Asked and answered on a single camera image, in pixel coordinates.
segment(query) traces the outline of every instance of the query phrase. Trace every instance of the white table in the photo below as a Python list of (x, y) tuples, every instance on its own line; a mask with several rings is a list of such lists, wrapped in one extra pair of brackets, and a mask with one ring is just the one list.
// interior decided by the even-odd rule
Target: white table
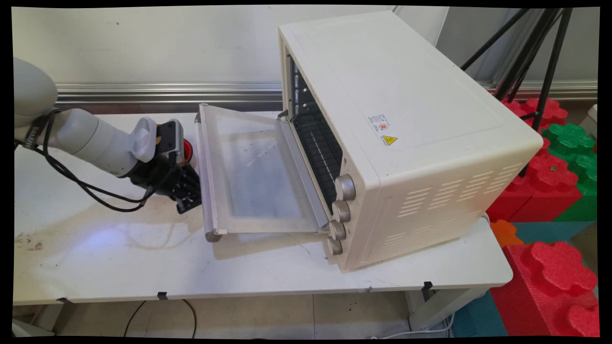
[[(142, 116), (100, 118), (131, 132)], [(148, 116), (158, 123), (180, 120), (195, 148), (194, 113)], [(90, 184), (131, 198), (144, 192), (128, 179), (117, 179), (64, 152), (50, 152)], [(132, 206), (114, 199), (111, 203)], [(61, 298), (155, 300), (159, 292), (166, 292), (168, 299), (193, 299), (418, 291), (414, 299), (424, 282), (431, 281), (433, 289), (446, 291), (411, 315), (415, 329), (440, 322), (483, 291), (512, 279), (485, 219), (458, 240), (350, 272), (327, 259), (323, 240), (320, 234), (240, 234), (211, 244), (204, 238), (200, 207), (179, 215), (169, 198), (155, 195), (137, 212), (111, 211), (53, 170), (41, 155), (22, 147), (15, 152), (13, 305), (54, 304)], [(413, 308), (419, 306), (419, 301), (411, 302)]]

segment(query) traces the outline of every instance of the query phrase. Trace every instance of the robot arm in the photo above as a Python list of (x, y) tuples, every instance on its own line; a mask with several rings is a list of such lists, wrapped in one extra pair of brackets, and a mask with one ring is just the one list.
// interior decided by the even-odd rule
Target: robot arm
[[(17, 58), (13, 58), (13, 80), (15, 139), (28, 147), (43, 145), (46, 125), (35, 120), (54, 110), (57, 88), (45, 72)], [(156, 144), (158, 139), (163, 148)], [(54, 114), (48, 146), (176, 200), (179, 213), (201, 203), (200, 182), (184, 161), (182, 127), (175, 119), (157, 125), (141, 118), (128, 134), (87, 111), (71, 109)]]

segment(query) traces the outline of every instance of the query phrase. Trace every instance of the oven door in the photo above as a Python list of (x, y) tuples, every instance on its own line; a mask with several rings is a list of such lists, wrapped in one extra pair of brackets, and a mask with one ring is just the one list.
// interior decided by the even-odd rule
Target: oven door
[(326, 229), (329, 219), (286, 117), (201, 104), (195, 125), (209, 241)]

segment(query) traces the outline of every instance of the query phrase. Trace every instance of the label sticker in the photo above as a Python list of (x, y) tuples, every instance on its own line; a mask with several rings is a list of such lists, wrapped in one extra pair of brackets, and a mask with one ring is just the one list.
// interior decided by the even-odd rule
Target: label sticker
[(391, 136), (384, 136), (383, 135), (382, 138), (387, 143), (387, 146), (390, 146), (391, 144), (393, 144), (393, 142), (397, 141), (397, 137), (391, 137)]
[(377, 114), (375, 116), (368, 116), (370, 127), (378, 134), (382, 144), (390, 146), (393, 142), (398, 140), (397, 135), (392, 130), (391, 123), (384, 114)]

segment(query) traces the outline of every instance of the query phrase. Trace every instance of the white toaster oven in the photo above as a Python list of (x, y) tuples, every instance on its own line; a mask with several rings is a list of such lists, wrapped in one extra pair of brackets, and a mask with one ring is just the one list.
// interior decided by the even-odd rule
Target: white toaster oven
[(209, 241), (329, 235), (354, 269), (465, 235), (542, 138), (390, 11), (281, 25), (277, 118), (200, 105)]

